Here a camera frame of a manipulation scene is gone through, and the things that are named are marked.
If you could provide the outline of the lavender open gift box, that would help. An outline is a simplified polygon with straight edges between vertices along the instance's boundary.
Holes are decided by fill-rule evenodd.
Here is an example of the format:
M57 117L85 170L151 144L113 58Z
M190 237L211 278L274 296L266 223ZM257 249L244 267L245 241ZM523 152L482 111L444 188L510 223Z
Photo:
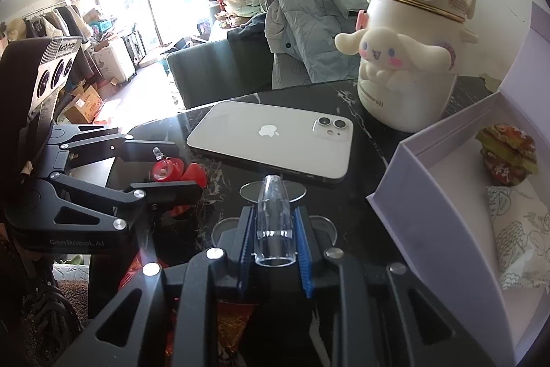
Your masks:
M531 9L529 32L499 89L401 142L369 202L408 267L487 351L514 366L549 317L541 288L503 290L479 129L507 123L536 144L527 193L549 199L549 15Z

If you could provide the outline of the white smartphone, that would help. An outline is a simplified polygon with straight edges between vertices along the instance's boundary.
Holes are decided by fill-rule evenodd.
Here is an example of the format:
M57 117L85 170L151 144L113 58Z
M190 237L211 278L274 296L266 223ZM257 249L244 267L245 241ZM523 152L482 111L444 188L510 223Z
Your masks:
M194 149L330 181L349 168L353 124L343 116L222 101L186 138Z

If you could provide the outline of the white printed snack pack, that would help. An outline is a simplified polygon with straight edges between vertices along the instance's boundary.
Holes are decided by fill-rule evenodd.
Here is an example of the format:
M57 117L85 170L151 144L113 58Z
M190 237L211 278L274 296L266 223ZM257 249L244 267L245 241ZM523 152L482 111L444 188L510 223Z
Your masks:
M549 289L549 210L529 181L489 186L500 287Z

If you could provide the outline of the brown cereal snack pack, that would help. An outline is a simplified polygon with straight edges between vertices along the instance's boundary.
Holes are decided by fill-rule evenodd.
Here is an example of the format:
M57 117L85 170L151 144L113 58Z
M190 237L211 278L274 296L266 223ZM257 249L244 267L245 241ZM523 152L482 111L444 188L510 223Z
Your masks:
M522 129L497 123L480 129L475 138L481 144L480 154L495 183L515 186L538 174L535 142Z

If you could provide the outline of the dark green sofa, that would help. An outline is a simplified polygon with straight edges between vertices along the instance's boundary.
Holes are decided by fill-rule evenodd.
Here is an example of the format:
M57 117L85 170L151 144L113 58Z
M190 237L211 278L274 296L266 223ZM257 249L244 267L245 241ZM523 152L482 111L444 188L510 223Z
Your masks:
M265 14L231 29L219 41L170 53L167 63L187 109L271 89L273 54Z

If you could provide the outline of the red plastic flower suction toy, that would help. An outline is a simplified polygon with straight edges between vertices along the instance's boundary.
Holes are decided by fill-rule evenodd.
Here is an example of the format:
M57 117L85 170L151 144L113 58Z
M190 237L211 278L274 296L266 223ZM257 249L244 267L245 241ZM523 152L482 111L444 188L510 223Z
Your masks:
M193 181L202 189L206 188L208 178L201 165L195 162L186 165L181 158L166 156L158 147L153 148L153 155L156 158L150 173L153 181L159 183Z

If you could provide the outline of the clear plastic cap holder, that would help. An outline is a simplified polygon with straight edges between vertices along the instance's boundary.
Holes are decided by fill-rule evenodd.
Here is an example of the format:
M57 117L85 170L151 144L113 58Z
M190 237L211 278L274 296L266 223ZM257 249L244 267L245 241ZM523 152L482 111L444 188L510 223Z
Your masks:
M297 261L295 218L292 204L306 194L299 183L287 182L277 175L241 187L241 195L253 201L255 208L254 248L249 278L254 271L262 275L290 277L300 275ZM220 274L237 279L238 249L234 243L239 220L219 235L214 246L205 252L211 263L219 265ZM331 248L324 251L324 270L330 263L341 265L344 251L336 247L336 229L331 222Z

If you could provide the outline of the white cinnamoroll water bottle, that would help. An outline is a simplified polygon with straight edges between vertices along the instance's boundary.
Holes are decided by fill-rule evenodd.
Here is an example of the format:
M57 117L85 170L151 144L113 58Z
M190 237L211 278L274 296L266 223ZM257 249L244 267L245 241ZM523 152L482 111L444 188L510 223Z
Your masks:
M444 113L463 65L465 45L478 41L465 23L476 0L366 0L354 33L335 46L360 58L357 91L379 122L415 133Z

